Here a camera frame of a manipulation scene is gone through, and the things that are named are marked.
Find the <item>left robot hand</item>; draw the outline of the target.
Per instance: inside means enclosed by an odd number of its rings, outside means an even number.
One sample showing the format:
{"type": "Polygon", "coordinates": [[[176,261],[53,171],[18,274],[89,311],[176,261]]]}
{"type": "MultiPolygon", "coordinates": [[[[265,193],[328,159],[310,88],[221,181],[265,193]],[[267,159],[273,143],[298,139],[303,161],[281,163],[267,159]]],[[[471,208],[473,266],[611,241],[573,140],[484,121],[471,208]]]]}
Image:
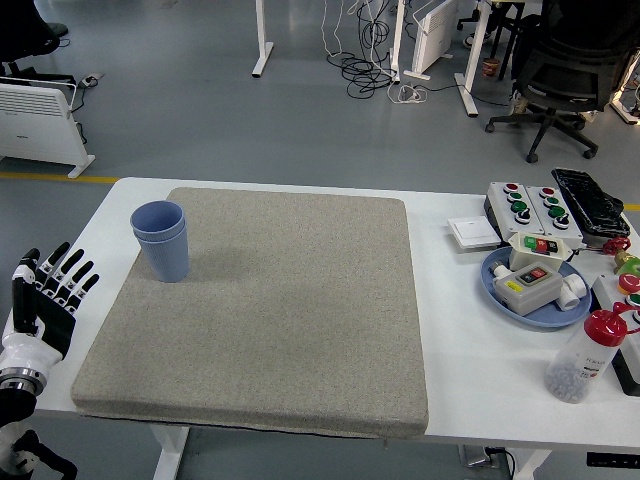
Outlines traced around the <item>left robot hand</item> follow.
{"type": "Polygon", "coordinates": [[[64,242],[41,259],[33,248],[16,267],[11,315],[2,335],[3,370],[31,370],[43,376],[67,356],[75,314],[100,279],[83,249],[69,249],[64,242]]]}

